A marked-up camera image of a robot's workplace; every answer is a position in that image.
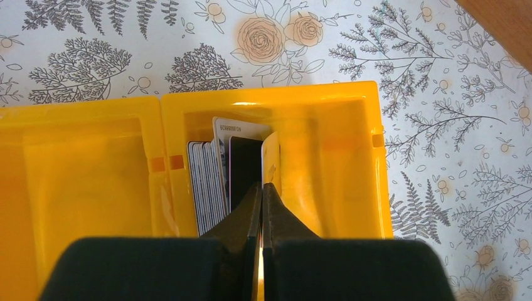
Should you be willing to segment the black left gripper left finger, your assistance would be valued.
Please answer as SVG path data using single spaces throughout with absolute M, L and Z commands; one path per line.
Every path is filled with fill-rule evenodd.
M 262 185 L 197 238 L 87 237 L 57 261 L 40 300 L 256 300 Z

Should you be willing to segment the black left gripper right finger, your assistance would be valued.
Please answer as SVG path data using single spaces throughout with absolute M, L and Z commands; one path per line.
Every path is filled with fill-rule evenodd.
M 263 187 L 265 300 L 453 300 L 437 254 L 412 240 L 318 237 Z

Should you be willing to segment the gold credit card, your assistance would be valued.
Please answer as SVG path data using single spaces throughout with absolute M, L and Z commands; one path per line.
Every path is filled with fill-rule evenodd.
M 262 185 L 271 183 L 282 194 L 279 133 L 271 133 L 261 146 Z

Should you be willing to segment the white credit card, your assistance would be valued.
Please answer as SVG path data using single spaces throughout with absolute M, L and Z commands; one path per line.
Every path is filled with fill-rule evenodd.
M 231 212 L 230 188 L 228 178 L 228 153 L 230 138 L 242 137 L 255 140 L 264 140 L 272 133 L 269 125 L 256 124 L 241 120 L 213 117 L 214 138 L 211 141 L 216 167 L 220 173 L 220 182 L 223 197 L 226 203 L 226 212 Z

